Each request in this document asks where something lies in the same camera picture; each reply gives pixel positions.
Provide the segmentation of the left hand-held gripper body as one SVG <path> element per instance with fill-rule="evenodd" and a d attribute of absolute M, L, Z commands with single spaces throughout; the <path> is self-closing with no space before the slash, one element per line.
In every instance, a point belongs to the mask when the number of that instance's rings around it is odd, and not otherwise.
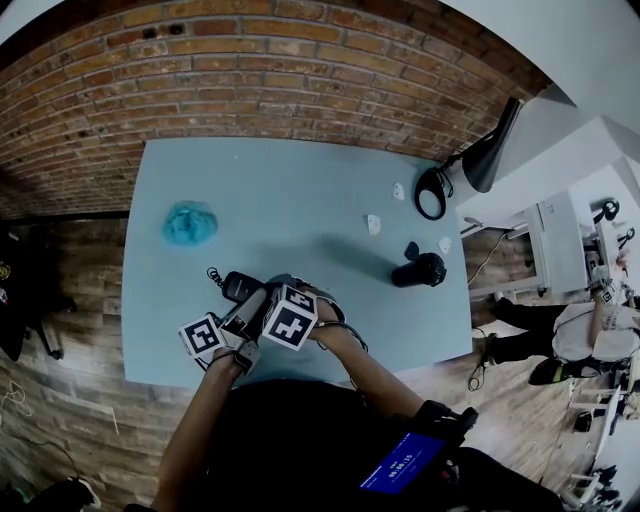
<path fill-rule="evenodd" d="M 178 334 L 187 354 L 202 370 L 207 370 L 214 361 L 231 356 L 243 373 L 249 375 L 260 360 L 258 334 L 254 333 L 251 322 L 266 297 L 266 290 L 258 288 L 224 318 L 209 312 L 182 325 Z"/>

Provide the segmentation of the person's right hand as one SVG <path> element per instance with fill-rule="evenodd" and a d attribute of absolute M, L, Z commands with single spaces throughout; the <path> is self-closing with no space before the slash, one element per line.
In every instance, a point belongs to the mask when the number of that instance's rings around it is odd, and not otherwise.
<path fill-rule="evenodd" d="M 312 329 L 309 337 L 324 346 L 333 350 L 343 338 L 345 331 L 336 325 L 338 317 L 332 305 L 324 298 L 316 298 L 318 322 Z"/>

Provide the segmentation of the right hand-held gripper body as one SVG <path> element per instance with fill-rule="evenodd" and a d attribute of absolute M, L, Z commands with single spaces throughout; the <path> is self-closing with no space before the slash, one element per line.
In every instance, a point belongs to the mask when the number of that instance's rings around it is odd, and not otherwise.
<path fill-rule="evenodd" d="M 301 290 L 289 274 L 275 276 L 268 284 L 272 295 L 261 336 L 299 351 L 318 321 L 316 296 Z"/>

